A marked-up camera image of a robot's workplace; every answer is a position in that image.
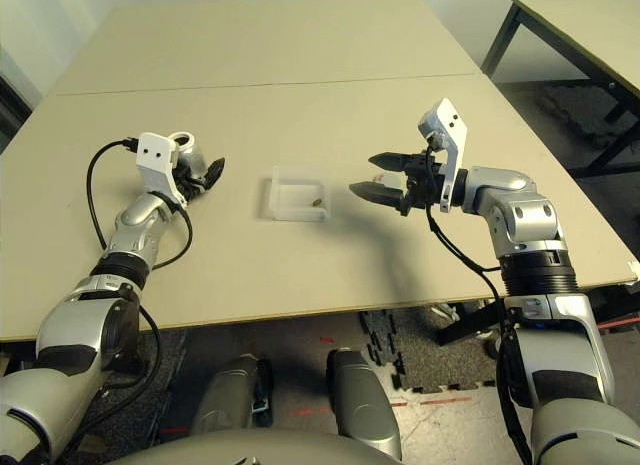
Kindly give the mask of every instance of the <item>black table leg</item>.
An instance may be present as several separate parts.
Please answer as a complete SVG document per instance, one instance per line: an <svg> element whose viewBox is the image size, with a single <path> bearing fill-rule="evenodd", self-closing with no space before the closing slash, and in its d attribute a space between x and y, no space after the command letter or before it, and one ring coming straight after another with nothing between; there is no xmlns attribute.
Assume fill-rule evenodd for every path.
<svg viewBox="0 0 640 465"><path fill-rule="evenodd" d="M638 120L629 130L621 137L607 147L598 158L587 166L587 168L578 168L569 170L569 174L573 178L597 177L600 175L612 175L616 173L628 173L640 171L640 164L628 164L620 166L606 165L616 158L625 148L627 148L635 140L640 139L640 120Z"/></svg>
<svg viewBox="0 0 640 465"><path fill-rule="evenodd" d="M604 117L604 120L607 123L616 123L618 119L626 112L627 109L624 105L618 103L615 107L611 109L609 113Z"/></svg>
<svg viewBox="0 0 640 465"><path fill-rule="evenodd" d="M491 302L486 307L476 310L448 327L438 330L436 332L438 344L446 345L447 343L455 342L498 323L498 306L501 305Z"/></svg>
<svg viewBox="0 0 640 465"><path fill-rule="evenodd" d="M496 71L498 63L500 63L500 60L502 60L504 52L506 52L507 47L511 43L513 35L518 29L518 25L520 25L520 23L516 20L519 11L520 7L518 7L515 3L511 5L509 13L507 13L504 22L502 22L500 30L498 30L498 34L493 40L491 48L489 48L489 51L487 52L487 56L480 66L480 70L482 70L489 78L491 78Z"/></svg>

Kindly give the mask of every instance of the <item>cable connector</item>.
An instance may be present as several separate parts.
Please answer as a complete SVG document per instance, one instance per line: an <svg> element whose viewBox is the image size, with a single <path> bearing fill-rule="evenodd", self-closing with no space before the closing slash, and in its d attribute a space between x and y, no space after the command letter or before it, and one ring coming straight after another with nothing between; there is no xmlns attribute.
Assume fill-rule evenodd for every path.
<svg viewBox="0 0 640 465"><path fill-rule="evenodd" d="M127 137L122 140L122 145L129 150L130 152L137 153L138 152L138 139L133 137Z"/></svg>

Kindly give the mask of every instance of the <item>red marking on floor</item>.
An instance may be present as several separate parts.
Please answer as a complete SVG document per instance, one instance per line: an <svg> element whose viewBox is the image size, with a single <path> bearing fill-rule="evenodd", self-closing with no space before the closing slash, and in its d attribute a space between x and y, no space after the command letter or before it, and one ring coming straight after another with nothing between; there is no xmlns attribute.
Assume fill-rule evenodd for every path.
<svg viewBox="0 0 640 465"><path fill-rule="evenodd" d="M470 400L471 397L443 398L440 400L427 400L426 402L420 402L420 405L442 405L443 403L468 402Z"/></svg>
<svg viewBox="0 0 640 465"><path fill-rule="evenodd" d="M291 415L295 415L297 417L308 417L309 415L313 415L314 413L329 413L331 411L328 407L320 407L320 408L299 408L298 410L294 410L291 412Z"/></svg>
<svg viewBox="0 0 640 465"><path fill-rule="evenodd" d="M188 427L167 427L160 430L158 433L187 433Z"/></svg>
<svg viewBox="0 0 640 465"><path fill-rule="evenodd" d="M298 417L306 417L306 416L309 416L309 415L313 415L313 409L312 408L301 408L299 410L294 410L293 414L297 415Z"/></svg>

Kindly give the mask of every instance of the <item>metal table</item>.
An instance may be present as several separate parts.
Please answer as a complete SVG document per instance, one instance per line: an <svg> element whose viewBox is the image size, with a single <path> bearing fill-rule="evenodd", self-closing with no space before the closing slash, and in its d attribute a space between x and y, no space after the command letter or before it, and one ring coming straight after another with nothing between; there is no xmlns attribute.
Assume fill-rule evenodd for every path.
<svg viewBox="0 0 640 465"><path fill-rule="evenodd" d="M640 0L511 0L498 34L482 63L489 77L522 24L589 76L618 101L606 120L626 110L640 117ZM574 178L640 171L640 162L610 165L640 139L640 120Z"/></svg>

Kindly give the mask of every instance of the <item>beige tabletop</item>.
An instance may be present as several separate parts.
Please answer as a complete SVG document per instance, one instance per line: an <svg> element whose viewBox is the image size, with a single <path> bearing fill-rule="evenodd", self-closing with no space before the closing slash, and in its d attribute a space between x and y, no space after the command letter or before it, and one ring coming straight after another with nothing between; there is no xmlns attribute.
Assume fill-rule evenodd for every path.
<svg viewBox="0 0 640 465"><path fill-rule="evenodd" d="M640 96L640 0L513 0Z"/></svg>
<svg viewBox="0 0 640 465"><path fill-rule="evenodd" d="M424 0L218 0L117 9L52 93L476 73Z"/></svg>
<svg viewBox="0 0 640 465"><path fill-rule="evenodd" d="M443 96L469 127L463 165L527 173L556 205L580 285L636 278L631 252L480 75L54 96L0 157L0 338L32 337L96 263L87 164L108 141L143 131L189 130L209 160L227 159L219 183L189 206L191 250L147 282L143 302L162 327L487 297L486 285L429 233L424 212L403 218L347 189L379 172L369 156L421 150L416 124ZM271 220L276 164L324 168L331 219ZM98 164L94 196L107 237L140 187L133 154L110 151ZM462 250L496 265L483 219L460 210L436 216ZM177 219L160 258L185 238ZM504 292L499 274L491 277Z"/></svg>

